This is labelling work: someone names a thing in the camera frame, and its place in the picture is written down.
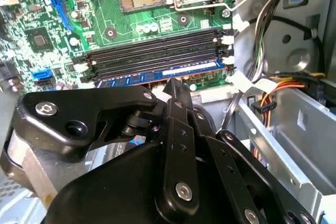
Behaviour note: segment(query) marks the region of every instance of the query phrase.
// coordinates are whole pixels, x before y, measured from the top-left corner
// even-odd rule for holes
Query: cable
[[[284,18],[284,17],[280,17],[280,16],[273,16],[272,17],[272,20],[275,20],[275,21],[278,21],[278,22],[282,22],[284,24],[287,24],[289,26],[292,26],[292,27],[295,27],[301,31],[303,31],[304,33],[307,33],[307,34],[310,34],[312,36],[312,30],[307,27],[307,26],[304,26],[296,21],[293,21],[291,19],[288,19],[288,18]],[[257,18],[253,18],[251,19],[250,21],[248,21],[251,24],[254,24],[257,22]],[[316,45],[318,51],[319,51],[319,55],[320,55],[320,61],[319,61],[319,67],[318,67],[318,71],[320,72],[325,72],[325,55],[324,55],[324,48],[323,48],[323,44],[322,44],[322,41],[321,39],[319,38],[319,36],[315,37],[312,39],[314,44]]]
[[[267,0],[262,10],[260,11],[258,18],[256,19],[256,30],[255,30],[255,43],[253,48],[253,64],[248,69],[246,77],[249,80],[255,81],[258,80],[264,70],[265,66],[265,48],[263,37],[265,32],[268,29],[269,23],[271,21],[272,16],[279,4],[280,0]],[[222,129],[226,129],[230,124],[231,118],[234,114],[236,107],[240,99],[243,97],[243,93],[239,92],[235,94],[228,106],[227,113],[223,119],[222,127],[217,131],[219,132]]]
[[[278,90],[281,89],[286,89],[286,88],[304,88],[305,85],[299,82],[282,82],[278,84],[278,87],[276,87],[271,93],[265,94],[264,97],[261,100],[260,106],[263,106],[264,103],[266,102],[267,97],[269,98],[269,102],[272,102],[272,97],[271,94],[277,92]],[[270,123],[271,123],[271,111],[268,111],[263,115],[263,120],[264,122],[267,122],[266,127],[269,130],[270,128]]]
[[[210,127],[211,129],[216,132],[216,125],[215,125],[215,121],[214,119],[212,118],[212,116],[210,115],[210,113],[205,109],[203,108],[202,106],[198,105],[198,104],[193,104],[194,106],[194,110],[198,110],[200,111],[204,116],[205,118],[209,121],[209,124],[210,124]]]

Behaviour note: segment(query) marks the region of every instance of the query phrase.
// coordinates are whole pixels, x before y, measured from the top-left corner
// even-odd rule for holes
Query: mounting hole
[[[301,221],[293,212],[288,211],[288,216],[293,220],[295,224],[301,224]]]
[[[66,131],[71,136],[83,137],[88,133],[88,128],[86,125],[79,121],[69,121],[65,125]]]
[[[292,37],[289,34],[287,34],[287,35],[283,36],[282,43],[288,44],[291,40],[292,40]]]
[[[184,144],[180,144],[180,148],[181,148],[181,150],[183,150],[184,152],[187,151],[187,146],[185,146]]]
[[[229,169],[229,172],[231,172],[232,174],[235,173],[235,171],[233,170],[233,168],[231,166],[228,166],[227,168]]]

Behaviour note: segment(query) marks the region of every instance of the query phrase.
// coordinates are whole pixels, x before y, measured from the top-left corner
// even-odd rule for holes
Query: black plastic bracket
[[[54,104],[57,113],[39,114],[35,107],[41,102]],[[156,97],[143,86],[28,93],[19,99],[12,124],[29,144],[75,162],[86,155],[94,141],[103,141],[96,147],[107,144],[97,128],[100,122],[113,133],[109,136],[105,132],[105,137],[114,139],[128,115],[135,110],[153,110],[156,104]]]

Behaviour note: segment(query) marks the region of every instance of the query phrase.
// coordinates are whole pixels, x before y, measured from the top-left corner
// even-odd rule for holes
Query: gray metal panel
[[[321,195],[309,178],[243,101],[239,102],[239,116],[250,140],[268,162],[268,170],[317,218]]]
[[[298,90],[277,93],[274,134],[324,195],[336,193],[336,115]]]
[[[257,16],[265,0],[248,0],[237,11],[243,20]],[[330,0],[309,0],[305,6],[283,9],[283,1],[277,8],[276,15],[292,19],[306,25],[308,17],[320,15],[318,34],[323,39],[326,21],[323,16],[328,12]],[[246,72],[251,64],[251,52],[254,41],[254,26],[246,28],[236,38],[236,67]],[[291,41],[282,43],[285,35],[291,36]],[[303,32],[281,22],[273,21],[265,34],[266,68],[269,72],[306,70],[315,72],[318,63],[318,50],[312,40],[304,40]]]

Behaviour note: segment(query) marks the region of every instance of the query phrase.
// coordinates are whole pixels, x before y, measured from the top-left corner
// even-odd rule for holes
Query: white cable
[[[258,15],[258,18],[257,18],[257,22],[256,22],[256,30],[255,30],[255,34],[257,34],[257,28],[258,28],[258,25],[259,25],[259,22],[261,20],[261,15],[262,13],[264,12],[264,10],[267,8],[267,6],[271,3],[272,0],[267,0],[265,5],[262,7],[259,15]]]

